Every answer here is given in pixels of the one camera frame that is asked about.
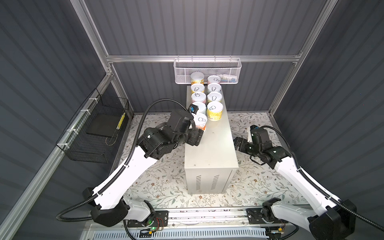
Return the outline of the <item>pink label can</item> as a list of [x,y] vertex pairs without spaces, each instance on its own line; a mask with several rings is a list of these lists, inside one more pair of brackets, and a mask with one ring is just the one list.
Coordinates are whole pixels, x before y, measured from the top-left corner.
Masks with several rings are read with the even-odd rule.
[[203,92],[195,92],[191,95],[192,103],[195,102],[201,102],[201,103],[206,103],[207,96]]
[[221,83],[221,77],[217,76],[217,75],[209,76],[207,78],[207,83],[208,83],[208,85],[212,84],[212,83],[220,84]]

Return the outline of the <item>yellow label can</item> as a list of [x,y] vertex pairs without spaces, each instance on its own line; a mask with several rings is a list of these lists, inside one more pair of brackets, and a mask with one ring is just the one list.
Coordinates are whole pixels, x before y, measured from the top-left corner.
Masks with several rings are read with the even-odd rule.
[[205,86],[203,84],[200,84],[200,83],[192,84],[191,85],[191,92],[192,92],[192,94],[197,93],[197,92],[204,93],[205,92]]

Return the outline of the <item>green orange label can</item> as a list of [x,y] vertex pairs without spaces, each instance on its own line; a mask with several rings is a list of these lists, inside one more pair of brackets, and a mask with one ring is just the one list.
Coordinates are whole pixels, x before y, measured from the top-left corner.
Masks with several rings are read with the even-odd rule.
[[191,84],[204,84],[205,75],[201,72],[193,72],[191,75]]

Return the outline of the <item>teal label can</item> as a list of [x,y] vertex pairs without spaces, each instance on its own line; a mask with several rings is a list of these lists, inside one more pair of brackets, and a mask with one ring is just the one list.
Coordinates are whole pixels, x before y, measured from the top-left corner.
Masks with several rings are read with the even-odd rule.
[[206,104],[203,102],[193,102],[192,105],[197,107],[197,110],[195,110],[195,114],[201,113],[201,114],[206,114],[207,107]]

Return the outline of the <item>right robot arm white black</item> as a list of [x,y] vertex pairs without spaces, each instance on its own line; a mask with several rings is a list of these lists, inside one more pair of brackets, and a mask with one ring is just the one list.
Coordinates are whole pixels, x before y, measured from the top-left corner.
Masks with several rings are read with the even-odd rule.
[[269,138],[269,126],[252,125],[248,138],[234,138],[235,149],[249,155],[255,162],[259,158],[261,166],[267,164],[275,170],[307,200],[311,209],[295,207],[283,203],[280,198],[272,198],[263,202],[260,211],[247,209],[250,224],[263,221],[266,224],[289,222],[310,232],[316,240],[343,240],[355,231],[356,220],[383,231],[384,227],[358,214],[357,207],[349,200],[341,200],[332,194],[297,162],[291,148],[274,147]]

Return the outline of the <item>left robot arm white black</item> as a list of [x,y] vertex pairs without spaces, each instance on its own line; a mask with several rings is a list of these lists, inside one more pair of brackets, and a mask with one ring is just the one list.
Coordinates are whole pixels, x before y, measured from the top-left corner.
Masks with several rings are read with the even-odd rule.
[[150,109],[168,99],[152,102],[144,111],[134,137],[129,155],[113,173],[100,185],[86,190],[89,197],[73,205],[56,216],[60,222],[94,221],[105,227],[112,227],[120,222],[137,221],[144,227],[150,226],[156,218],[156,212],[148,201],[126,200],[124,194],[129,187],[164,155],[171,153],[178,146],[188,144],[198,146],[204,131],[197,128],[194,117],[199,107],[190,104],[185,107],[173,101],[181,109],[174,110],[166,123],[155,128],[144,125]]

